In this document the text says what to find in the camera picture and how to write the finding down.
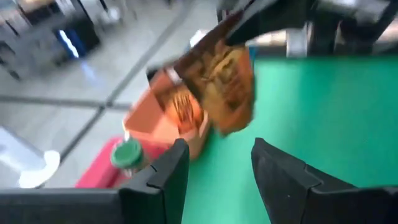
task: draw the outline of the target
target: blue light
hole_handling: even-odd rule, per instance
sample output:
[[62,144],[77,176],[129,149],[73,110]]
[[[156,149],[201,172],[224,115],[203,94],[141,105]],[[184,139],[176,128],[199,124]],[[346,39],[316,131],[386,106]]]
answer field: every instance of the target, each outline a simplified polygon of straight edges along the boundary
[[77,49],[75,46],[73,46],[72,42],[70,41],[70,39],[67,37],[65,31],[60,30],[59,31],[62,40],[66,43],[66,45],[68,46],[69,50],[72,52],[73,56],[75,58],[79,58],[79,53],[77,52]]

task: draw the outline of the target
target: red container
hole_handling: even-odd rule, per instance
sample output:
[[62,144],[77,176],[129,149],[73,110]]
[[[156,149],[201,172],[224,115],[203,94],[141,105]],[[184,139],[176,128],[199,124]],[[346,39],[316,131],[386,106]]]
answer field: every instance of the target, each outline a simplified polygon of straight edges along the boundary
[[[104,148],[102,148],[94,162],[77,182],[75,188],[113,188],[125,181],[127,177],[120,169],[112,165],[110,159],[113,149],[122,141],[123,137],[110,139],[105,144]],[[144,152],[149,155],[151,159],[157,159],[165,150],[168,149],[166,145],[162,144],[155,144],[141,140],[139,140],[139,142],[141,143]]]

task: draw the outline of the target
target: white object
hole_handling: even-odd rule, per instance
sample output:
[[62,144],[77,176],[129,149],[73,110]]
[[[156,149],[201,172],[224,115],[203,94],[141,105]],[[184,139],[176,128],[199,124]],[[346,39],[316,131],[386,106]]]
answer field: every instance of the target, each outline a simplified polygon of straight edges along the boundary
[[195,35],[190,39],[189,44],[191,47],[195,46],[207,34],[207,30],[198,30]]
[[0,126],[0,162],[19,175],[16,187],[31,189],[54,175],[60,165],[60,154],[34,149]]
[[182,79],[180,76],[177,74],[177,72],[174,70],[174,68],[168,68],[166,69],[167,75],[171,79],[171,81],[177,85],[182,82]]
[[105,12],[101,2],[99,0],[84,0],[81,1],[83,7],[86,9],[88,17],[93,23],[97,23],[98,19],[101,19],[101,13]]
[[118,7],[112,6],[108,11],[103,11],[99,18],[102,24],[115,24],[121,20],[121,11]]
[[71,0],[55,0],[55,2],[58,4],[58,7],[64,15],[68,16],[75,12],[75,7]]
[[306,57],[308,51],[307,26],[303,29],[288,29],[286,39],[286,57]]

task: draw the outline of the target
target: orange box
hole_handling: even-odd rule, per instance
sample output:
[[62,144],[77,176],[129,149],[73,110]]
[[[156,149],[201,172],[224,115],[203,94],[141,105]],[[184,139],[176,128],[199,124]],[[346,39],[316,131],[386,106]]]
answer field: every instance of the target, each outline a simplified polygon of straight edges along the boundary
[[154,90],[165,90],[174,86],[173,81],[164,72],[158,72],[150,82],[150,88],[133,106],[124,119],[124,131],[138,141],[152,142],[156,145],[166,144],[169,148],[177,138],[184,138],[189,145],[190,159],[196,159],[204,146],[210,129],[208,114],[204,111],[203,122],[199,129],[179,134],[178,127],[160,107]]

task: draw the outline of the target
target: chip bag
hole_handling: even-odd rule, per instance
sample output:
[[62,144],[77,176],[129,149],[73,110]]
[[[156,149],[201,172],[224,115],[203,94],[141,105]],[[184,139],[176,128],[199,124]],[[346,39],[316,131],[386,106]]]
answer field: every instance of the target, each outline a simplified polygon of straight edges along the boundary
[[[157,75],[168,75],[161,68]],[[203,122],[203,110],[188,88],[181,82],[152,89],[166,116],[174,122],[180,134],[199,129]]]
[[245,128],[252,120],[254,79],[249,50],[224,43],[240,17],[237,13],[218,24],[174,63],[174,70],[224,135]]

